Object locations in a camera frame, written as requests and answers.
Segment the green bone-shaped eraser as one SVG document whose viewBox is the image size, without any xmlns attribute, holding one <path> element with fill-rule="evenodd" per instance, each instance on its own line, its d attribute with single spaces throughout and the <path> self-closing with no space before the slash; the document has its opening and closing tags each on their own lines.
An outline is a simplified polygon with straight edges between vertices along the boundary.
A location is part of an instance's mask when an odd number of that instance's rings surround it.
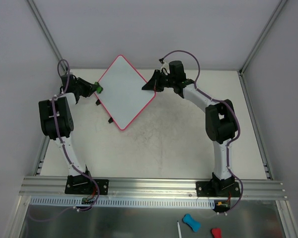
<svg viewBox="0 0 298 238">
<path fill-rule="evenodd" d="M 100 94 L 103 91 L 103 87 L 99 84 L 99 82 L 95 82 L 94 85 L 95 85 L 95 88 L 96 88 L 95 92 Z"/>
</svg>

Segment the pink framed whiteboard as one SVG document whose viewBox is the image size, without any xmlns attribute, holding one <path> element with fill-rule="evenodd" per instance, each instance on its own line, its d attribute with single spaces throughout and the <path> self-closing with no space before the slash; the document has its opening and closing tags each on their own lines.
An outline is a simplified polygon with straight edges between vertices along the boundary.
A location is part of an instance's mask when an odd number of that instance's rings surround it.
<svg viewBox="0 0 298 238">
<path fill-rule="evenodd" d="M 156 97 L 154 91 L 142 90 L 147 81 L 123 55 L 114 59 L 98 83 L 103 90 L 96 97 L 121 131 Z"/>
</svg>

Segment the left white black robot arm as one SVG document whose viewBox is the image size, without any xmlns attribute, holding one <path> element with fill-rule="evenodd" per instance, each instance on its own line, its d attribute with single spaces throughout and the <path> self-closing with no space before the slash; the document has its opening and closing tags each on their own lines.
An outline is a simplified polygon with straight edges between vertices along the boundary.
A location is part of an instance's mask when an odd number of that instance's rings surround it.
<svg viewBox="0 0 298 238">
<path fill-rule="evenodd" d="M 74 150 L 71 107 L 78 104 L 80 97 L 88 98 L 94 92 L 102 92 L 103 88 L 98 82 L 91 84 L 73 74 L 61 76 L 61 81 L 58 95 L 38 103 L 42 132 L 56 143 L 65 159 L 69 172 L 65 193 L 96 193 L 97 187 L 91 179 L 86 163 Z"/>
</svg>

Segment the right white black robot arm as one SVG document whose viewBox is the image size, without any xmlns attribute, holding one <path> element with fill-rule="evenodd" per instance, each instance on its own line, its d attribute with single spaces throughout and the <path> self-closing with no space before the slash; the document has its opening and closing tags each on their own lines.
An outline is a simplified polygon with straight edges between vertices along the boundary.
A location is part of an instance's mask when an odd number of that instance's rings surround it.
<svg viewBox="0 0 298 238">
<path fill-rule="evenodd" d="M 213 142 L 215 166 L 211 180 L 202 187 L 202 191 L 210 196 L 227 196 L 235 184 L 230 148 L 234 138 L 240 134 L 232 102 L 228 99 L 216 100 L 202 92 L 196 81 L 187 78 L 179 60 L 170 62 L 168 68 L 162 66 L 156 69 L 142 90 L 162 92 L 165 88 L 172 88 L 174 93 L 205 113 L 205 129 Z"/>
</svg>

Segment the black whiteboard clip upper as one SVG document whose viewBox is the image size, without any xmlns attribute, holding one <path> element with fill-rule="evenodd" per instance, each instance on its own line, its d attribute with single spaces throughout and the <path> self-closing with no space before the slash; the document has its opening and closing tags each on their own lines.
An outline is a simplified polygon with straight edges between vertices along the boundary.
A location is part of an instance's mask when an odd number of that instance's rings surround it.
<svg viewBox="0 0 298 238">
<path fill-rule="evenodd" d="M 101 101 L 98 99 L 95 103 L 97 106 L 101 105 Z"/>
</svg>

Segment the blue bone-shaped eraser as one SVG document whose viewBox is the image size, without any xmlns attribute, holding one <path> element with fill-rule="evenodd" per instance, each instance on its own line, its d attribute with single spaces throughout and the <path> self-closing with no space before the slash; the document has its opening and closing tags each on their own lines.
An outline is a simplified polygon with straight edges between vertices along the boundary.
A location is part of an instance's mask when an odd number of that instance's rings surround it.
<svg viewBox="0 0 298 238">
<path fill-rule="evenodd" d="M 193 232 L 197 232 L 200 227 L 201 227 L 201 224 L 196 221 L 190 214 L 185 214 L 184 217 L 182 218 L 182 221 L 187 224 Z"/>
</svg>

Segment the white marker pen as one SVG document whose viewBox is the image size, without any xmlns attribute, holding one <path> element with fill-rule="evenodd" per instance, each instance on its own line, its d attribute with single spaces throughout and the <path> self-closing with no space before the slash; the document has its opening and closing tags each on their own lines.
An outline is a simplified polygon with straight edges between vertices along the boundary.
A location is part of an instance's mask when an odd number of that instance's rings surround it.
<svg viewBox="0 0 298 238">
<path fill-rule="evenodd" d="M 180 228 L 180 223 L 177 221 L 177 230 L 178 230 L 178 237 L 182 238 L 182 233 L 181 233 L 181 228 Z"/>
</svg>

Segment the red bone-shaped eraser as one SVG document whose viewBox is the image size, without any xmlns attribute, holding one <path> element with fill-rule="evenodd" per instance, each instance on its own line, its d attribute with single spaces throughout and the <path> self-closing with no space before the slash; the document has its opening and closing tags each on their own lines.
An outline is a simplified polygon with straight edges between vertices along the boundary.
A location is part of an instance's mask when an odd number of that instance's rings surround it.
<svg viewBox="0 0 298 238">
<path fill-rule="evenodd" d="M 222 231 L 220 228 L 211 229 L 211 233 L 213 238 L 222 238 Z"/>
</svg>

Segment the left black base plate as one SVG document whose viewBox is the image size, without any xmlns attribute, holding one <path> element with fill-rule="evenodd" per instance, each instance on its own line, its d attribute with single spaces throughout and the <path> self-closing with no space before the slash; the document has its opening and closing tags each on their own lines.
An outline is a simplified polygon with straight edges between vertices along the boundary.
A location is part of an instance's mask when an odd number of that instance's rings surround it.
<svg viewBox="0 0 298 238">
<path fill-rule="evenodd" d="M 108 179 L 95 179 L 94 180 L 98 186 L 96 186 L 93 182 L 87 179 L 84 182 L 79 182 L 75 184 L 69 178 L 67 180 L 65 186 L 65 194 L 72 195 L 107 195 L 108 194 Z"/>
</svg>

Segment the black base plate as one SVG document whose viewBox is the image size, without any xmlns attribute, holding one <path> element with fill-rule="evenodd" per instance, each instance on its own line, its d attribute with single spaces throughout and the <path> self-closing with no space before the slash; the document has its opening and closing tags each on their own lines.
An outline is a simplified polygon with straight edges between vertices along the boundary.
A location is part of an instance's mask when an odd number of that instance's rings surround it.
<svg viewBox="0 0 298 238">
<path fill-rule="evenodd" d="M 95 179 L 94 180 L 98 186 L 96 186 L 93 182 L 87 179 L 84 182 L 79 182 L 75 184 L 69 178 L 67 180 L 65 186 L 65 194 L 72 195 L 107 195 L 108 194 L 108 179 Z"/>
<path fill-rule="evenodd" d="M 198 197 L 240 197 L 239 183 L 222 188 L 218 183 L 214 181 L 197 181 L 196 193 Z"/>
</svg>

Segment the aluminium mounting rail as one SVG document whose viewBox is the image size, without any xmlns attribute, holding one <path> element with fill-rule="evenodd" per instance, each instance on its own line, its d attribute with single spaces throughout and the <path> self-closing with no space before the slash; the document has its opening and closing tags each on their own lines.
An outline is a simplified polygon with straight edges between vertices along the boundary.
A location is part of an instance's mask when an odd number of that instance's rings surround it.
<svg viewBox="0 0 298 238">
<path fill-rule="evenodd" d="M 108 197 L 196 199 L 195 179 L 109 178 Z M 27 176 L 19 195 L 64 196 L 67 177 Z M 277 180 L 244 180 L 244 200 L 288 200 L 283 183 Z"/>
</svg>

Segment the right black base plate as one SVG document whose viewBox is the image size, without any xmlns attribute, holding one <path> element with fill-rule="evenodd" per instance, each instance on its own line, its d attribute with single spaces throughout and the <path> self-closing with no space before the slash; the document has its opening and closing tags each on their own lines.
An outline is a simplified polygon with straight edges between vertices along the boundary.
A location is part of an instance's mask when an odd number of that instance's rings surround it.
<svg viewBox="0 0 298 238">
<path fill-rule="evenodd" d="M 240 197 L 239 183 L 222 188 L 218 183 L 214 181 L 197 181 L 196 193 L 198 197 Z"/>
</svg>

